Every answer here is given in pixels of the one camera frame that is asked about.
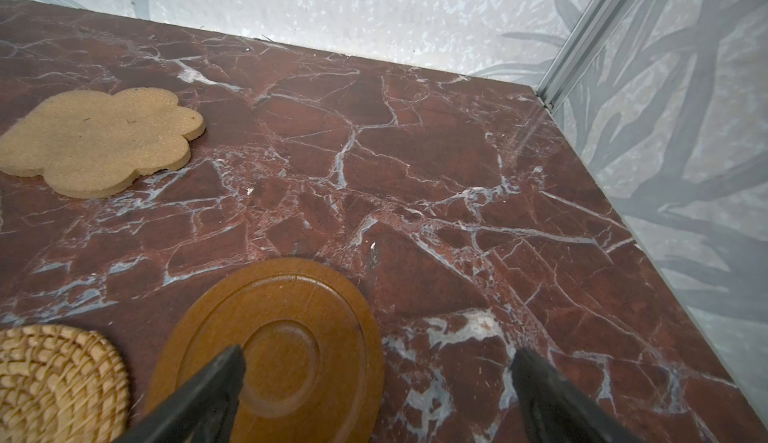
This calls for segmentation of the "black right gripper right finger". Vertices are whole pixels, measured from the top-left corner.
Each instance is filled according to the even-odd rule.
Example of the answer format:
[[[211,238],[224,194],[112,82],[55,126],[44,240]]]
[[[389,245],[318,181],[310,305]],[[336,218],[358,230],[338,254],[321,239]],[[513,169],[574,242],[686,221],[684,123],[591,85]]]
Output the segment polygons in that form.
[[[516,351],[512,382],[530,442],[638,442],[549,362],[529,348]]]

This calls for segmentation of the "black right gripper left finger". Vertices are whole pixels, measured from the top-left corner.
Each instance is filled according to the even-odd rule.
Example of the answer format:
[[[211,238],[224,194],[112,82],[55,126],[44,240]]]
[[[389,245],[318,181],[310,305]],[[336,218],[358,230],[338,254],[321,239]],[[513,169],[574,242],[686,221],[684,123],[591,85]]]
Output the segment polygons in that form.
[[[224,349],[119,442],[228,442],[244,386],[242,348]]]

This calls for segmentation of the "large round wooden coaster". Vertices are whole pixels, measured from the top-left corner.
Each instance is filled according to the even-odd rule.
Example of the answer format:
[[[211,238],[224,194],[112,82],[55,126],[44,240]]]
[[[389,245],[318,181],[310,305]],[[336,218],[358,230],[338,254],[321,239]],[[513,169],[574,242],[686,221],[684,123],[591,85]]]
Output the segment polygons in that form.
[[[215,284],[171,333],[148,407],[233,345],[246,362],[233,441],[370,440],[384,383],[382,341],[366,299],[342,274],[278,258]]]

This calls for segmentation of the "woven rattan round coaster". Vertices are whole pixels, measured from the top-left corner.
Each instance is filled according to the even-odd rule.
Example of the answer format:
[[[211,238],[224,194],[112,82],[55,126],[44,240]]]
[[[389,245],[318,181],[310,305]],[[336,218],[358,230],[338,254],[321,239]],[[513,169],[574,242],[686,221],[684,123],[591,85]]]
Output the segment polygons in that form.
[[[58,324],[1,332],[3,442],[111,442],[129,406],[128,370],[100,333]]]

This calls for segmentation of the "cork flower-shaped coaster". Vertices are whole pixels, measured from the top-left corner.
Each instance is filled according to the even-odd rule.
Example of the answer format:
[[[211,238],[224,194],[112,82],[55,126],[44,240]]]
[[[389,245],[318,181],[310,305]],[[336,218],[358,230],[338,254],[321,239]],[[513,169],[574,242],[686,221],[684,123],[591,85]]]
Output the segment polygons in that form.
[[[68,91],[44,100],[2,135],[1,170],[40,176],[67,197],[108,197],[141,176],[182,168],[191,141],[205,129],[202,115],[168,90]]]

